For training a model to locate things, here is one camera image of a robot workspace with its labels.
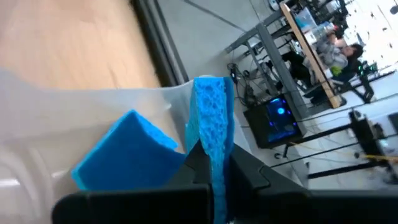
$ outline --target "wooden tabletop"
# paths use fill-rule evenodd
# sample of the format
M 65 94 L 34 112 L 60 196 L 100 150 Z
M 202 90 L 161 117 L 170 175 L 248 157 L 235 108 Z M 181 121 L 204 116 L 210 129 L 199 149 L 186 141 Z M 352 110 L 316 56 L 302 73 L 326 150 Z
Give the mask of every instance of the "wooden tabletop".
M 159 87 L 127 0 L 2 0 L 0 67 L 37 86 Z
M 332 89 L 330 88 L 330 87 L 333 88 L 334 85 L 332 82 L 329 82 L 325 78 L 325 73 L 323 72 L 325 70 L 325 67 L 323 66 L 323 63 L 320 60 L 318 54 L 314 50 L 312 50 L 311 46 L 308 44 L 300 28 L 297 26 L 297 23 L 295 22 L 292 14 L 290 13 L 289 7 L 286 4 L 281 3 L 280 9 L 282 10 L 284 16 L 286 17 L 287 22 L 291 26 L 293 33 L 296 35 L 297 40 L 300 43 L 305 56 L 309 59 L 310 64 L 315 72 L 315 75 L 317 76 L 319 82 L 322 84 L 322 88 L 324 89 L 327 97 L 329 98 L 332 108 L 340 107 L 341 97 L 336 96 L 333 93 Z

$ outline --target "person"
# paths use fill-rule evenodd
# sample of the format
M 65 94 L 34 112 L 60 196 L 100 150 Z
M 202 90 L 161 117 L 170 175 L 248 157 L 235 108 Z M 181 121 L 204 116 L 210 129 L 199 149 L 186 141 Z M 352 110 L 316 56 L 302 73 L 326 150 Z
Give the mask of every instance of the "person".
M 338 76 L 345 67 L 351 66 L 363 54 L 363 47 L 359 44 L 338 47 L 335 45 L 336 42 L 335 33 L 329 32 L 315 44 L 320 59 L 330 68 L 334 76 Z M 312 72 L 310 61 L 307 57 L 290 51 L 283 54 L 282 59 L 285 62 L 290 62 L 290 74 L 293 78 L 302 80 L 306 85 L 314 85 L 318 82 L 315 74 Z M 272 69 L 273 64 L 271 61 L 265 64 Z M 278 90 L 282 87 L 281 83 L 276 85 Z

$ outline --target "metal rod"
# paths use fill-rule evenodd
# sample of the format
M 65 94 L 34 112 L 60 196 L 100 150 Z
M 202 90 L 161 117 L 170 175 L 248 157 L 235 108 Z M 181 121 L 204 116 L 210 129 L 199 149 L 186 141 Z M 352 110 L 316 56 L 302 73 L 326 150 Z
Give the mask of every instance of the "metal rod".
M 317 156 L 317 155 L 328 153 L 328 152 L 333 152 L 333 151 L 336 151 L 336 150 L 339 150 L 339 149 L 344 149 L 346 147 L 354 146 L 356 144 L 358 144 L 358 142 L 352 143 L 352 144 L 348 144 L 348 145 L 345 145 L 345 146 L 336 147 L 334 149 L 329 149 L 329 150 L 326 150 L 326 151 L 323 151 L 323 152 L 317 152 L 317 153 L 314 153 L 314 154 L 311 154 L 311 155 L 303 156 L 303 157 L 300 157 L 300 158 L 297 158 L 297 159 L 293 159 L 291 161 L 283 162 L 283 163 L 280 163 L 280 164 L 276 164 L 276 165 L 273 165 L 273 166 L 270 166 L 270 167 L 271 168 L 279 167 L 279 166 L 282 166 L 282 165 L 285 165 L 285 164 L 290 164 L 291 162 L 300 161 L 302 159 L 306 159 L 306 158 L 309 158 L 309 157 L 312 157 L 312 156 Z
M 241 37 L 239 37 L 237 40 L 235 40 L 232 44 L 230 44 L 226 49 L 226 53 L 230 53 L 236 48 L 238 48 L 240 45 L 245 44 L 250 38 L 254 37 L 257 34 L 257 26 L 269 26 L 271 23 L 276 21 L 277 19 L 281 18 L 282 12 L 280 10 L 274 12 L 271 14 L 269 17 L 264 19 L 262 22 L 258 23 L 255 27 L 253 27 L 251 30 L 247 31 L 245 34 L 243 34 Z
M 351 124 L 346 124 L 346 125 L 343 125 L 343 126 L 339 126 L 337 128 L 329 129 L 327 131 L 323 131 L 321 133 L 314 134 L 314 135 L 302 138 L 302 139 L 300 139 L 298 141 L 295 141 L 294 143 L 295 144 L 301 144 L 303 142 L 312 141 L 312 140 L 317 139 L 317 138 L 322 138 L 324 136 L 328 136 L 329 134 L 333 134 L 333 133 L 336 133 L 336 132 L 339 132 L 339 131 L 344 131 L 344 130 L 350 128 L 350 127 L 351 127 Z
M 283 157 L 284 158 L 286 158 L 287 157 L 287 151 L 289 150 L 289 145 L 288 144 L 286 144 L 285 145 L 285 151 L 284 151 L 284 155 L 283 155 Z
M 331 169 L 331 170 L 327 170 L 327 171 L 317 172 L 314 174 L 309 174 L 308 179 L 327 177 L 327 176 L 336 175 L 336 174 L 344 174 L 347 172 L 352 172 L 352 171 L 361 170 L 361 169 L 368 169 L 368 168 L 376 167 L 379 165 L 380 165 L 379 162 L 368 162 L 365 164 L 346 166 L 346 167 L 341 167 L 341 168 L 337 168 L 337 169 Z
M 272 83 L 271 78 L 269 77 L 267 72 L 264 70 L 264 67 L 257 60 L 256 54 L 254 53 L 254 51 L 251 48 L 250 43 L 248 41 L 246 41 L 246 46 L 249 48 L 249 52 L 250 52 L 251 56 L 253 57 L 254 63 L 257 65 L 257 68 L 261 72 L 261 75 L 264 77 L 264 81 L 266 82 L 267 89 L 270 91 L 270 93 L 272 95 L 276 95 L 277 90 L 276 90 L 274 84 Z

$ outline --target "blue led light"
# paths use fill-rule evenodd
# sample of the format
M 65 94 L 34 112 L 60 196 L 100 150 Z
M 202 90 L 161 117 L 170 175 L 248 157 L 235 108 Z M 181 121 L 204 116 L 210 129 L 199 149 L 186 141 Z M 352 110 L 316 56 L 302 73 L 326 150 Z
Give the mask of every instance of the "blue led light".
M 284 114 L 284 113 L 285 113 L 285 109 L 283 109 L 283 108 L 278 108 L 278 113 L 279 113 L 279 114 Z

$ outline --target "workbench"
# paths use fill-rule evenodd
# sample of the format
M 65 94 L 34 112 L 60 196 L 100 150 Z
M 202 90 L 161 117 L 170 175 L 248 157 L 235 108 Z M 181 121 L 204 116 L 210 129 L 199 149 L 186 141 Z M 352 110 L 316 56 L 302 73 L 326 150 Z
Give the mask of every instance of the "workbench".
M 273 36 L 267 30 L 267 26 L 271 25 L 273 22 L 280 19 L 281 17 L 286 18 L 288 25 L 292 29 L 293 33 L 296 35 L 303 49 L 303 53 L 305 54 L 306 57 L 308 57 L 311 66 L 315 72 L 315 75 L 317 76 L 319 82 L 321 83 L 322 88 L 324 89 L 328 97 L 327 103 L 312 108 L 308 108 L 307 104 L 304 103 L 304 100 L 297 89 L 296 82 L 291 77 L 289 69 L 282 60 L 282 56 L 274 42 Z M 317 53 L 312 49 L 311 45 L 306 40 L 302 31 L 299 29 L 289 7 L 286 4 L 281 3 L 279 11 L 276 11 L 268 18 L 258 23 L 258 25 L 256 25 L 254 28 L 252 28 L 245 34 L 243 34 L 240 38 L 238 38 L 236 41 L 234 41 L 231 45 L 229 45 L 226 48 L 226 52 L 230 53 L 234 49 L 240 47 L 241 45 L 247 46 L 250 51 L 250 54 L 254 59 L 254 62 L 256 63 L 259 71 L 262 73 L 262 76 L 264 77 L 264 81 L 267 85 L 268 90 L 270 91 L 271 95 L 275 96 L 277 95 L 277 90 L 274 86 L 275 81 L 272 80 L 270 76 L 267 75 L 267 71 L 259 63 L 253 49 L 249 44 L 249 39 L 253 38 L 254 36 L 259 37 L 260 41 L 264 45 L 265 50 L 267 51 L 269 58 L 273 62 L 274 68 L 280 80 L 284 84 L 284 88 L 286 89 L 285 95 L 287 97 L 287 102 L 289 103 L 289 105 L 291 105 L 290 107 L 292 108 L 292 112 L 297 119 L 303 119 L 313 114 L 319 113 L 323 110 L 329 108 L 335 109 L 341 106 L 341 97 L 334 92 L 333 83 L 327 79 L 324 72 L 325 67 L 320 61 L 320 58 L 317 55 Z

